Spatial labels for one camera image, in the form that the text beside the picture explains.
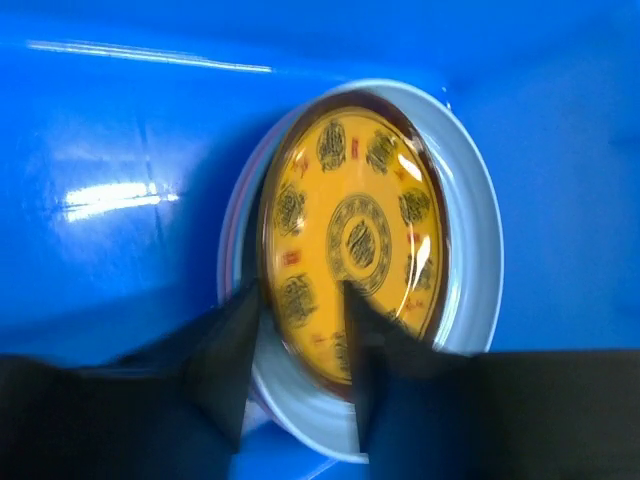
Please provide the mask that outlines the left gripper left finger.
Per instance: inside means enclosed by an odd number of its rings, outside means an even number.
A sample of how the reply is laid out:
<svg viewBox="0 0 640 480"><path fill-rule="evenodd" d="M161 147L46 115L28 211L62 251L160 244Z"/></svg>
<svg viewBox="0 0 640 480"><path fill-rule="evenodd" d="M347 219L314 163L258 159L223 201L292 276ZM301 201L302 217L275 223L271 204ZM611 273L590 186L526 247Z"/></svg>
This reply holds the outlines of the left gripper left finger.
<svg viewBox="0 0 640 480"><path fill-rule="evenodd" d="M5 479L224 479L241 443L260 320L250 281L115 361L1 358Z"/></svg>

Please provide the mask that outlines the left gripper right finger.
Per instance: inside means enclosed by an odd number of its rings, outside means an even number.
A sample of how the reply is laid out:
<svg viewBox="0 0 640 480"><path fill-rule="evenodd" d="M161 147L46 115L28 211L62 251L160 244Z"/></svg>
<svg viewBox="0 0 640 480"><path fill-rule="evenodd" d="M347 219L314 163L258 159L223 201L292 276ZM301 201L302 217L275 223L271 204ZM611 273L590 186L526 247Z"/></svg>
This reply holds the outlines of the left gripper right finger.
<svg viewBox="0 0 640 480"><path fill-rule="evenodd" d="M437 351L342 285L373 479L635 479L635 350Z"/></svg>

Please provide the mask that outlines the light blue plastic plate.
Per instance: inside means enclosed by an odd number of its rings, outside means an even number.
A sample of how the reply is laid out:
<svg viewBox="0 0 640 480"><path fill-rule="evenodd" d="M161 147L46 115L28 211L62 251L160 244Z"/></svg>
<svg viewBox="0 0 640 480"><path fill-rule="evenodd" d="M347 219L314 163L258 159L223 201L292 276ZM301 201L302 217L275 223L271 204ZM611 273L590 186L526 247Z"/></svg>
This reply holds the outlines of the light blue plastic plate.
<svg viewBox="0 0 640 480"><path fill-rule="evenodd" d="M409 117L426 142L443 184L452 260L435 347L457 353L488 350L503 291L504 241L496 194L481 153L459 120L428 93L390 79L352 81L332 91L355 89L391 101ZM256 273L255 217L266 171L285 132L303 110L297 107L290 111L260 140L268 144L269 157L247 224L242 282ZM269 419L307 447L336 460L366 462L358 444L352 404L318 386L297 365L276 334L268 312L261 316L250 397Z"/></svg>

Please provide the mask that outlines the yellow patterned plate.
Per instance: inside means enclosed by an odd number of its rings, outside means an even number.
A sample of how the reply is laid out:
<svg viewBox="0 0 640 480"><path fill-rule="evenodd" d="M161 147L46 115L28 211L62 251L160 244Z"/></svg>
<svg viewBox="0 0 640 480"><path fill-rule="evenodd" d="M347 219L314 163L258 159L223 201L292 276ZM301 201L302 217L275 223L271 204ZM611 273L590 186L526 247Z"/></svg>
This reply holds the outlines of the yellow patterned plate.
<svg viewBox="0 0 640 480"><path fill-rule="evenodd" d="M451 269L443 185L391 101L357 88L306 106L272 157L258 226L276 329L320 387L350 395L344 282L410 335L435 338Z"/></svg>

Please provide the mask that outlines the pink plastic plate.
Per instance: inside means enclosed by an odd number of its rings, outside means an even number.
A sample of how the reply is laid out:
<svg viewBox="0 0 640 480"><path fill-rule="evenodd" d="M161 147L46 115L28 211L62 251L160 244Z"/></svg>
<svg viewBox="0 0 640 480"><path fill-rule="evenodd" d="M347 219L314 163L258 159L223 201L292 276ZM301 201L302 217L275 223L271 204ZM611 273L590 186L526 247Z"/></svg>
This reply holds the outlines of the pink plastic plate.
<svg viewBox="0 0 640 480"><path fill-rule="evenodd" d="M242 282L246 229L267 157L269 146L261 141L241 170L225 210L217 256L217 299L220 303Z"/></svg>

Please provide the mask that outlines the blue plastic bin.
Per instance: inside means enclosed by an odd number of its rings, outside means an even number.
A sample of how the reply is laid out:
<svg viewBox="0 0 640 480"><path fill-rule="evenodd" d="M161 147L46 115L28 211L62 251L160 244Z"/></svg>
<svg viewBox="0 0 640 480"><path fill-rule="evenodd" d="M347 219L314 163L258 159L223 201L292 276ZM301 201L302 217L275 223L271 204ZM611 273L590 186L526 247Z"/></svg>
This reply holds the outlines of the blue plastic bin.
<svg viewBox="0 0 640 480"><path fill-rule="evenodd" d="M436 98L496 194L488 350L639 354L635 1L5 1L1 358L121 359L222 305L226 207L265 134L362 79ZM224 479L373 479L250 397Z"/></svg>

